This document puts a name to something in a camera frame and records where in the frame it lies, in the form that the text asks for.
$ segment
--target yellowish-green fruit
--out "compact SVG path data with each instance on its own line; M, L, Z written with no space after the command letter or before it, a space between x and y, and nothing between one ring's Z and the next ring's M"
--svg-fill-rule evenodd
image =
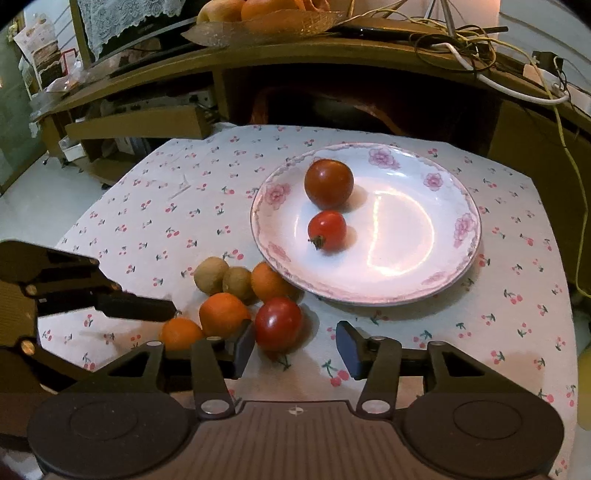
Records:
M251 273L244 267L230 267L223 276L222 290L238 297L244 303L256 298L251 287Z
M221 293L223 276L228 268L230 266L219 257L206 258L195 269L193 275L195 285L207 295Z

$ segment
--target white ceramic plate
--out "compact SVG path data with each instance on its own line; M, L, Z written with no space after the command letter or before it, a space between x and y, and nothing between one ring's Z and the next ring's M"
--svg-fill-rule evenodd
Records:
M349 166L355 186L341 210L347 247L327 254L309 243L319 212L304 176L320 158ZM367 306L416 301L470 267L480 216L464 185L435 162L396 147L340 144L288 159L263 183L251 211L255 242L293 284L327 299Z

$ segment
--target dark red tomato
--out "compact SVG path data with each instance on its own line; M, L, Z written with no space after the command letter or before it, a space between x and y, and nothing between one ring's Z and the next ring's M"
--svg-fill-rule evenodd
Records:
M343 205L353 191L353 173L337 160L315 161L304 178L306 195L321 210L333 210Z
M316 215L308 223L308 241L312 242L317 250L334 252L345 246L347 235L347 223L339 212L326 210Z
M265 352L285 352L296 344L302 324L296 302L287 297L267 300L256 314L256 342Z

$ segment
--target small red tomato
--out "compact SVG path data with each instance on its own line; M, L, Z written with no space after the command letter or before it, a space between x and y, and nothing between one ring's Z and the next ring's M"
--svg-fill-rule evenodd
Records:
M267 300L256 314L256 342L265 352L285 352L295 345L302 324L296 302L286 297Z
M312 242L317 250L340 250L345 246L346 235L347 223L343 216L334 210L320 212L308 224L308 241Z
M353 191L353 173L340 161L327 158L316 160L306 172L304 190L319 209L338 208Z

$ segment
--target white tablecloth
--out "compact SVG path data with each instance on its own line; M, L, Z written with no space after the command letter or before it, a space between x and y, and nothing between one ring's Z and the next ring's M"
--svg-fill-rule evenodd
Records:
M180 14L185 0L77 0L84 21L88 47L99 57L110 38L146 17Z
M448 144L321 128L228 128L206 141L171 140L141 161L66 234L59 248L99 258L124 289L167 297L198 320L206 296L191 272L206 257L254 267L262 259L249 210L262 181L290 157L340 142L396 144L434 159L470 190L482 217L475 266L435 299L384 309L336 308L306 294L301 306L314 331L285 365L255 348L243 378L228 381L236 398L329 400L353 404L363 382L349 378L336 350L335 327L348 320L367 335L406 348L444 340L549 402L565 426L551 476L564 479L576 424L577 366L569 295L560 253L532 181ZM40 320L45 348L97 369L160 326L84 310ZM398 406L421 393L406 378Z

